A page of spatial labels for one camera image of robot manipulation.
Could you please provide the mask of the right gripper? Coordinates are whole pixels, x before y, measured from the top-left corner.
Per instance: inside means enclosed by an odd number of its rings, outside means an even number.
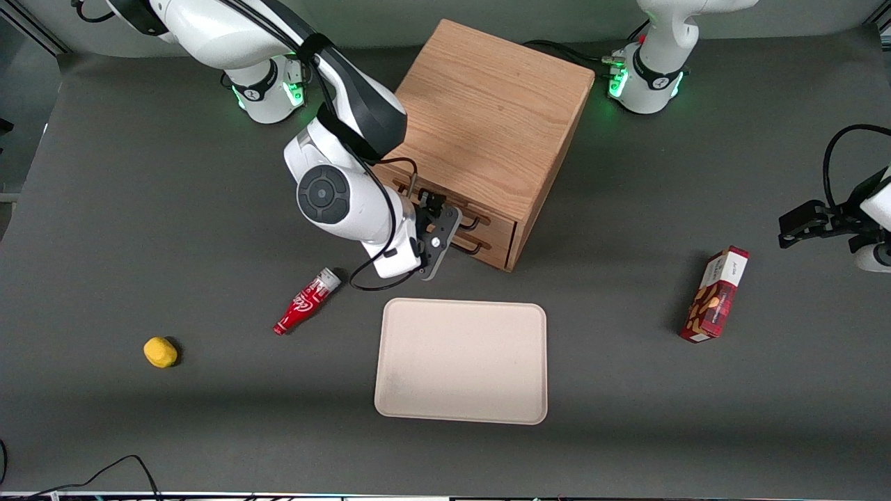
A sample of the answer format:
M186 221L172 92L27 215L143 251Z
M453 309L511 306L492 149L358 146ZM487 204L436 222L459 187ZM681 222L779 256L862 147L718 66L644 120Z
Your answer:
M421 281L432 281L461 225L459 208L444 207L446 198L433 191L419 191L417 208L410 198L386 191L383 209L383 244L415 244L418 239Z

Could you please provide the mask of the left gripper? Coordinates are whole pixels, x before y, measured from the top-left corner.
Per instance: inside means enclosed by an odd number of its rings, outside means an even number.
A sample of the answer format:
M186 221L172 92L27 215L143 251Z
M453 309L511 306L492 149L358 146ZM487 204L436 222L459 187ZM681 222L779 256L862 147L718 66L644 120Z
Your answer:
M778 244L833 237L833 232L854 234L863 241L889 241L889 168L879 169L853 188L846 202L837 203L827 191L827 206L808 200L779 217Z

